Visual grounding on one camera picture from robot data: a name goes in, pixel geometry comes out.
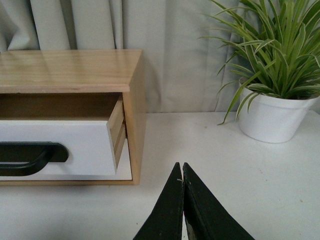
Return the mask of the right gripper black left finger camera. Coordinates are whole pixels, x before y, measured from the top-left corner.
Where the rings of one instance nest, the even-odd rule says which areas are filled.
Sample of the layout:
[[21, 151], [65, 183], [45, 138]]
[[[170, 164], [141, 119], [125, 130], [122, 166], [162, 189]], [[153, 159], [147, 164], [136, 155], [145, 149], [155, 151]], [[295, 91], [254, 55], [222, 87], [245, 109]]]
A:
[[185, 184], [178, 162], [153, 210], [135, 235], [135, 240], [180, 240], [182, 238]]

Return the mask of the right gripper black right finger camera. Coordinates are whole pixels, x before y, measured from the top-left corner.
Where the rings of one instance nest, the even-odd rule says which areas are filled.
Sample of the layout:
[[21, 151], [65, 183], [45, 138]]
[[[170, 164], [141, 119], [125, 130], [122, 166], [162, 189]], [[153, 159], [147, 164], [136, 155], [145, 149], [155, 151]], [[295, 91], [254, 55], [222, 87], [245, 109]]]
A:
[[188, 163], [183, 164], [184, 218], [189, 240], [252, 240]]

